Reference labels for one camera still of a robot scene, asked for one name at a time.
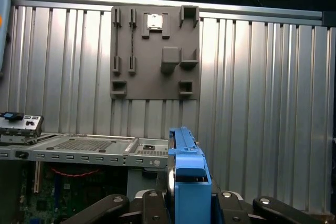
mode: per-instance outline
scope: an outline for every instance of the red cable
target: red cable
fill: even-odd
[[[91,172],[88,172],[88,173],[82,173],[82,174],[66,174],[66,173],[59,172],[59,171],[57,171],[57,170],[54,169],[54,168],[52,168],[51,170],[52,170],[54,173],[59,174],[59,175],[61,175],[61,176],[72,177],[72,178],[88,176],[88,175],[91,175],[91,174],[93,174],[93,173],[97,173],[97,172],[99,171],[99,169],[97,169],[97,170],[93,170],[93,171],[91,171]]]

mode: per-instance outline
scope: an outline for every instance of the mesh grille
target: mesh grille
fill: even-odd
[[[156,157],[168,156],[168,152],[160,152],[160,151],[138,151],[137,154],[156,156]]]
[[[70,139],[64,143],[56,145],[55,148],[61,150],[97,151],[105,150],[111,144],[111,142],[99,140]]]

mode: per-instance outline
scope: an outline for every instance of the motherboard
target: motherboard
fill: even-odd
[[[126,194],[127,169],[29,162],[15,223],[58,224],[109,194]]]

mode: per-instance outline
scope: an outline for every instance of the gray mounting plate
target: gray mounting plate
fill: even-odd
[[[165,168],[167,156],[168,140],[124,136],[43,133],[34,145],[0,145],[0,160]]]
[[[199,99],[198,20],[196,6],[115,6],[111,98]]]

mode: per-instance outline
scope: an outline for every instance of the corrugated metal wall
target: corrugated metal wall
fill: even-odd
[[[44,131],[168,138],[188,126],[222,189],[328,211],[336,30],[201,21],[201,97],[111,101],[111,13],[18,6],[0,109]]]

